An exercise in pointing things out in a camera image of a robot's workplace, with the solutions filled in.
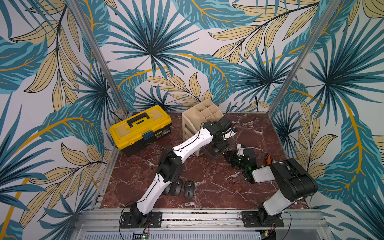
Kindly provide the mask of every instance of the ventilated metal panel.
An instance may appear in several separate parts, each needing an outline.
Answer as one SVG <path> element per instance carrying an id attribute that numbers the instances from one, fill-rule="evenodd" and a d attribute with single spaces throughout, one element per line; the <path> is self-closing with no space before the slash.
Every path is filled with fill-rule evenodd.
<path id="1" fill-rule="evenodd" d="M 124 240 L 132 240 L 132 232 L 121 232 Z M 151 231 L 154 240 L 260 240 L 260 232 L 239 231 Z M 87 232 L 84 240 L 121 240 L 119 232 Z"/>

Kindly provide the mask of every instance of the black mounting plate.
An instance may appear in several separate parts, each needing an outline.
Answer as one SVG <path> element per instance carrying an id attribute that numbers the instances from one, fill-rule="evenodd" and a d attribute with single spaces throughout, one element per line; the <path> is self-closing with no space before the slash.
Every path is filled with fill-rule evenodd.
<path id="1" fill-rule="evenodd" d="M 277 215 L 273 220 L 275 225 L 271 223 L 269 226 L 260 225 L 256 218 L 257 211 L 244 211 L 241 212 L 244 227 L 283 227 L 283 219 L 280 220 L 281 215 Z"/>
<path id="2" fill-rule="evenodd" d="M 150 212 L 148 213 L 148 221 L 151 220 L 149 228 L 160 228 L 161 227 L 161 217 L 162 212 Z M 131 213 L 123 212 L 120 221 L 120 228 L 146 228 L 148 226 L 148 222 L 143 226 L 138 226 L 138 224 L 131 218 Z"/>

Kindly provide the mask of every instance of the yellow toolbox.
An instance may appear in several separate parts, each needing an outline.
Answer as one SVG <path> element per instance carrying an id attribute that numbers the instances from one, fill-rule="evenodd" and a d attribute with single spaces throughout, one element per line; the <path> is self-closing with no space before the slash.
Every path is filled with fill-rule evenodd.
<path id="1" fill-rule="evenodd" d="M 170 132 L 172 120 L 158 105 L 111 126 L 109 132 L 116 146 L 128 156 Z"/>

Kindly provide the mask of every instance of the toolbox lid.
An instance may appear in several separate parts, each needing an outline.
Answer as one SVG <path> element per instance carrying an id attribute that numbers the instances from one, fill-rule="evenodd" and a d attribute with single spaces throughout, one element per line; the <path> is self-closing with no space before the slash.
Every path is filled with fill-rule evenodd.
<path id="1" fill-rule="evenodd" d="M 158 105 L 112 125 L 109 132 L 122 150 L 136 143 L 149 131 L 155 132 L 172 123 L 170 116 Z"/>

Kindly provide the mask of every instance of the toolbox handle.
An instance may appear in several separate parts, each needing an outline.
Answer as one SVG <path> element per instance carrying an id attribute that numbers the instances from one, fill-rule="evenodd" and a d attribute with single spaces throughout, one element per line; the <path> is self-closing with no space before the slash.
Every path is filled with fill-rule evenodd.
<path id="1" fill-rule="evenodd" d="M 137 115 L 136 117 L 134 118 L 131 118 L 131 119 L 128 119 L 127 120 L 127 124 L 130 126 L 130 127 L 133 127 L 132 123 L 142 119 L 142 118 L 147 118 L 147 119 L 150 119 L 150 117 L 148 116 L 147 113 L 142 113 L 140 115 Z"/>

